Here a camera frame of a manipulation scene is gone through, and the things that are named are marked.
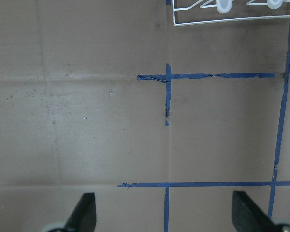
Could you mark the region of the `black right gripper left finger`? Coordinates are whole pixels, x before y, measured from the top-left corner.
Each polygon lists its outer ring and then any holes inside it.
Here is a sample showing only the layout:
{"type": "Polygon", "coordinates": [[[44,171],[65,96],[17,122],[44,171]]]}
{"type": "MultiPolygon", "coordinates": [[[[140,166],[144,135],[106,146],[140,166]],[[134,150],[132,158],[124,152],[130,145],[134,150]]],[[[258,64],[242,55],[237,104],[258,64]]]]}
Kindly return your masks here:
{"type": "Polygon", "coordinates": [[[49,225],[43,232],[94,232],[97,224],[95,193],[84,193],[63,226],[49,225]]]}

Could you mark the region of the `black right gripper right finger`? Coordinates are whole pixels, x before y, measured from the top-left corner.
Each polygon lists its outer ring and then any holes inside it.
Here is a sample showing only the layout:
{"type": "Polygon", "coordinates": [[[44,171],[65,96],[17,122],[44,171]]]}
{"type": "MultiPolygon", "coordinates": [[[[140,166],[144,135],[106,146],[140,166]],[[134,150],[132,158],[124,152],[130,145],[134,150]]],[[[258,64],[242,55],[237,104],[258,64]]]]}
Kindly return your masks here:
{"type": "Polygon", "coordinates": [[[290,224],[275,224],[244,191],[232,194],[232,223],[238,232],[290,232],[290,224]]]}

